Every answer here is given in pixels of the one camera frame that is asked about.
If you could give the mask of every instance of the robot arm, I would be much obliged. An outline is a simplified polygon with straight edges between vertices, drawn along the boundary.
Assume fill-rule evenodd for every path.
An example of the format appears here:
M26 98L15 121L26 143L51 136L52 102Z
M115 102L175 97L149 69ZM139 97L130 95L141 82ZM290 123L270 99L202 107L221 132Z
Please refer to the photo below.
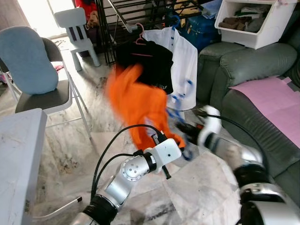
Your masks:
M219 135L220 119L206 116L219 116L215 108L205 106L195 114L202 117L204 126L178 124L177 127L188 134L190 140L197 140L195 144L205 146L226 161L232 169L240 188L240 224L299 225L299 217L285 203L284 192L271 182L261 153L237 140Z
M141 155L127 158L121 163L116 175L96 193L91 204L76 216L71 225L109 225L137 181L150 172L160 172L166 164L180 156L181 151L176 142L166 139L154 148L146 149Z

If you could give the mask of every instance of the blue cushion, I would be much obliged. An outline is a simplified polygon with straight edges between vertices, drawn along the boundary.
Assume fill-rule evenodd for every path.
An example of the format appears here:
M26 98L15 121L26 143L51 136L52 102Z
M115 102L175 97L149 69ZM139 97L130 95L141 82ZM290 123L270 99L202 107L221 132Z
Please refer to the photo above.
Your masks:
M57 71L47 57L42 38L31 28L0 31L0 58L24 93L44 94L56 89Z

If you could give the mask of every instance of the orange cloth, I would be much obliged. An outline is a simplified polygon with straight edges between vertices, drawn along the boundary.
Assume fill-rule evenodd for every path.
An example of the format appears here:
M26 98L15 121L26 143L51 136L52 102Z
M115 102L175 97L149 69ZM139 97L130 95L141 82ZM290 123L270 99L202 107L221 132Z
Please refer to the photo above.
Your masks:
M145 124L145 119L150 120L152 125L162 130L167 138L173 138L176 143L180 143L180 148L185 147L183 139L171 133L168 127L165 92L160 88L135 82L142 71L141 65L134 65L125 70L117 66L116 70L111 72L107 91L113 110L129 126ZM138 149L145 150L155 146L145 127L131 128L129 132Z

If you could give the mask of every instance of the white table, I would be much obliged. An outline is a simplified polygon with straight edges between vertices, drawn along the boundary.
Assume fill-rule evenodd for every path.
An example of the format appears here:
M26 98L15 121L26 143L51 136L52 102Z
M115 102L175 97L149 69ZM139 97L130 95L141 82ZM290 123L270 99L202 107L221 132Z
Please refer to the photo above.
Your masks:
M0 220L30 225L47 115L33 109L0 118Z

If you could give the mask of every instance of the white shirt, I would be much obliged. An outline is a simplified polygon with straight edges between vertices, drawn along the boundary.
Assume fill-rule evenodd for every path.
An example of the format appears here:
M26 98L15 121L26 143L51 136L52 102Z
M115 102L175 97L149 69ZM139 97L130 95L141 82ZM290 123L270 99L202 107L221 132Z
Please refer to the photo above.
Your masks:
M170 44L171 37L174 35L174 44ZM171 78L174 92L169 95L167 107L177 109L172 96L186 94L181 101L179 110L188 110L196 106L196 87L197 87L197 49L184 37L180 36L171 27L162 30L146 30L143 38L147 41L154 41L156 44L169 49L173 53L173 65L171 67Z

